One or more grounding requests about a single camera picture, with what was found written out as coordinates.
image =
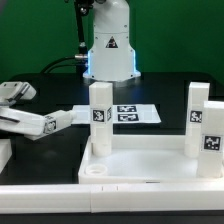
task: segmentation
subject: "black table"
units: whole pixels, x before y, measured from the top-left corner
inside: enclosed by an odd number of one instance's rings
[[[36,90],[32,101],[13,108],[46,115],[88,105],[88,85],[75,74],[21,74]],[[224,87],[204,73],[144,73],[140,83],[115,88],[114,104],[155,104],[160,124],[114,125],[115,134],[185,134],[188,86],[210,83],[210,100],[224,100]],[[72,125],[35,142],[20,134],[0,132],[12,141],[13,156],[0,175],[0,185],[78,183],[78,169],[90,134],[89,125]],[[210,223],[224,221],[224,211],[147,212],[109,214],[0,215],[6,223]]]

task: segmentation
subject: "black cable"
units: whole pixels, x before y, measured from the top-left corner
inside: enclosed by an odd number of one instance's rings
[[[72,59],[75,59],[75,56],[72,56],[72,57],[64,57],[64,58],[60,58],[58,60],[55,60],[53,62],[51,62],[50,64],[48,64],[47,66],[45,66],[40,73],[46,73],[46,71],[51,68],[52,66],[60,63],[60,62],[63,62],[63,61],[68,61],[68,60],[72,60]]]
[[[61,68],[61,67],[75,67],[75,66],[83,66],[83,64],[65,64],[65,65],[55,65],[52,68],[50,68],[46,73],[51,73],[52,70],[56,68]]]
[[[79,43],[85,43],[82,16],[81,16],[78,4],[79,3],[77,2],[77,0],[74,1],[76,23],[77,23],[77,29],[78,29],[78,39],[79,39]]]

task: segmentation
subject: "white pillar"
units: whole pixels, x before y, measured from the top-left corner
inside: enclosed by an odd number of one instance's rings
[[[222,176],[223,135],[224,102],[206,101],[203,109],[198,176],[206,178]]]
[[[108,156],[111,154],[113,122],[113,91],[111,83],[95,82],[89,87],[90,131],[93,154]]]
[[[209,83],[191,82],[188,93],[185,155],[197,158],[200,147],[202,109],[208,100]]]

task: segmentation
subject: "blue light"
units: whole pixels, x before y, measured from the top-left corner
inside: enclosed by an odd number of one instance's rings
[[[134,54],[133,54],[133,60],[134,60],[134,72],[136,73],[137,72],[137,69],[136,69],[136,52],[135,50],[134,51]]]
[[[90,51],[88,51],[88,75],[90,75]]]

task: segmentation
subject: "marker sticker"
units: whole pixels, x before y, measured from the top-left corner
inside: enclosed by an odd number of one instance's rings
[[[201,123],[202,122],[202,111],[192,110],[190,112],[190,122]]]
[[[114,37],[111,37],[109,42],[106,45],[106,48],[118,48],[117,43],[114,39]]]
[[[125,105],[125,106],[117,106],[117,112],[119,113],[133,113],[137,112],[137,108],[135,105]]]
[[[93,122],[104,123],[105,122],[105,111],[104,110],[92,110]]]
[[[204,135],[202,140],[203,151],[222,152],[222,137]]]
[[[136,122],[139,121],[138,114],[118,114],[120,122]]]
[[[54,117],[51,116],[45,116],[45,127],[44,127],[44,133],[45,134],[51,134],[57,129],[57,122]]]
[[[110,107],[107,110],[107,121],[109,121],[112,118],[112,108]]]

